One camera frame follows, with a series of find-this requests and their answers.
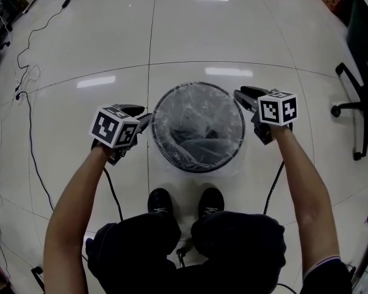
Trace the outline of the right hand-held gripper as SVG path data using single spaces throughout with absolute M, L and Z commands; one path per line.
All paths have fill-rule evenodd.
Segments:
M 271 126 L 287 126 L 292 130 L 298 118 L 297 95 L 291 92 L 241 86 L 234 91 L 234 98 L 244 109 L 254 113 L 251 119 L 254 133 L 264 145 L 273 140 Z

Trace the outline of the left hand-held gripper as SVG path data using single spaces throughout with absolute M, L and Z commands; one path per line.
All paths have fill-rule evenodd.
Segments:
M 93 137 L 91 148 L 97 145 L 112 150 L 108 163 L 115 165 L 128 151 L 136 133 L 141 134 L 149 125 L 152 114 L 145 107 L 134 104 L 101 105 L 97 108 L 89 135 Z

